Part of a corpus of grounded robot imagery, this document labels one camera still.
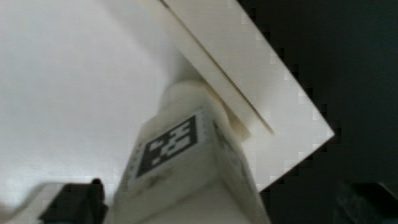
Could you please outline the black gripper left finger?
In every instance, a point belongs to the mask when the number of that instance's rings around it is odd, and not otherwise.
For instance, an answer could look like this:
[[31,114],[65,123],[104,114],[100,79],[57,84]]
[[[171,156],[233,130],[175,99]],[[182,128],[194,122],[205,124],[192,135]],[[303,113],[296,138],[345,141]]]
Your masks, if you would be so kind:
[[100,179],[89,183],[70,183],[57,193],[41,213],[43,224],[104,224],[109,206]]

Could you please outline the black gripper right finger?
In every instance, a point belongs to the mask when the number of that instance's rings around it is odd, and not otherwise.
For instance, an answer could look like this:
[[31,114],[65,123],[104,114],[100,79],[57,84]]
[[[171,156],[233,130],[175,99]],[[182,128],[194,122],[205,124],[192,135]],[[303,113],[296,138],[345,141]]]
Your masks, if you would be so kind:
[[398,224],[398,183],[342,183],[333,224]]

